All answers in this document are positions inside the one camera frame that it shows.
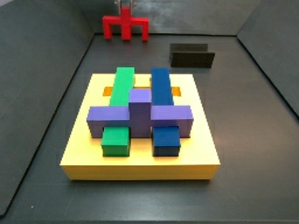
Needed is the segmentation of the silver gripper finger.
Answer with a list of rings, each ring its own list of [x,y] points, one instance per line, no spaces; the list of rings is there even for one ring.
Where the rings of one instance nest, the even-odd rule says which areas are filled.
[[[137,0],[130,0],[130,7],[134,8],[137,6]]]
[[[118,8],[121,8],[121,6],[122,6],[122,0],[115,0],[115,5],[117,5]]]

